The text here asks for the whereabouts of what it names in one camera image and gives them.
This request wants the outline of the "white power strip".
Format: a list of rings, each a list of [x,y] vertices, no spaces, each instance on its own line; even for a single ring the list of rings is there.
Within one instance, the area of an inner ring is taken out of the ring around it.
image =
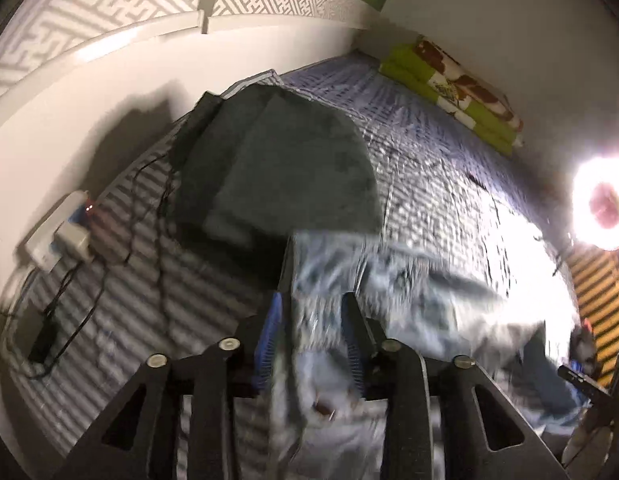
[[[32,231],[24,248],[32,263],[50,273],[64,254],[91,262],[91,235],[86,226],[92,205],[86,191],[73,191],[63,198]]]

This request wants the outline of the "bright round lamp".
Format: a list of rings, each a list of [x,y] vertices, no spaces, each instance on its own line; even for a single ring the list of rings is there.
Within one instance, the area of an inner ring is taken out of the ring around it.
[[[573,232],[582,243],[619,249],[619,155],[583,162],[572,186]]]

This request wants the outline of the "folded dark grey garment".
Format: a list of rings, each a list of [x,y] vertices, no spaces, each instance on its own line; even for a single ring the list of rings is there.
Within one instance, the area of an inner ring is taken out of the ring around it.
[[[169,153],[182,238],[251,249],[298,230],[377,234],[381,205],[352,119],[278,86],[206,92]]]

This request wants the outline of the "wooden slatted bed rail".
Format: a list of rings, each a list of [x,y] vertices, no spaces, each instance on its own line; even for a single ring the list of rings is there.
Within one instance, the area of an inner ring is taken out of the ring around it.
[[[579,315],[593,326],[602,366],[598,382],[609,386],[619,352],[619,258],[595,246],[577,245],[567,256],[567,266]]]

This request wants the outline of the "black power adapter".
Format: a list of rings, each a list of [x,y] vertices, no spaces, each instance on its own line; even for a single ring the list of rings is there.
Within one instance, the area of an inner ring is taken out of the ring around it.
[[[27,357],[29,362],[44,364],[55,344],[56,338],[58,338],[58,326],[53,321],[44,322],[29,351]]]

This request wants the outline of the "blue denim jeans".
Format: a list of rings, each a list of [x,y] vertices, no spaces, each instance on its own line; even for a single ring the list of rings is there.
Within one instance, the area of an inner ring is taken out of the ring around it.
[[[421,356],[476,359],[541,436],[565,440],[583,401],[557,374],[577,323],[573,288],[544,244],[498,250],[494,285],[446,260],[380,237],[304,231],[248,254],[267,286],[287,281],[291,311],[269,383],[269,479],[375,479],[385,403],[356,390],[341,299]]]

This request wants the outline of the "striped blue white bedsheet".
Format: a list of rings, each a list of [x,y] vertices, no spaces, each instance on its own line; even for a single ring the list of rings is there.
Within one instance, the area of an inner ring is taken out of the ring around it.
[[[216,94],[229,99],[252,84],[293,91],[351,118],[366,143],[381,205],[376,236],[446,260],[494,285],[496,254],[515,240],[552,246],[544,208],[505,159],[432,104],[379,72],[367,58],[334,58],[286,75],[261,73]],[[251,249],[202,236],[186,242],[174,218],[179,174],[169,153],[188,115],[126,168],[92,203],[86,226],[96,254],[64,254],[50,273],[26,278],[0,323],[0,375],[6,418],[27,474],[56,478],[66,456],[138,368],[155,353],[197,356],[236,333],[273,292],[283,301],[277,338],[291,311],[291,286],[267,286],[248,263]],[[44,364],[27,359],[44,322],[58,338]],[[269,479],[269,383],[234,401],[237,479]],[[190,396],[182,399],[173,479],[188,478]],[[431,400],[434,476],[444,474],[439,400]]]

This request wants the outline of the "green floral folded blanket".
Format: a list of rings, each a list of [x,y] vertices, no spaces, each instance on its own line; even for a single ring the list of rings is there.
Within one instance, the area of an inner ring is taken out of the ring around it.
[[[498,153],[510,156],[523,145],[523,122],[507,96],[431,39],[398,44],[379,72],[451,115]]]

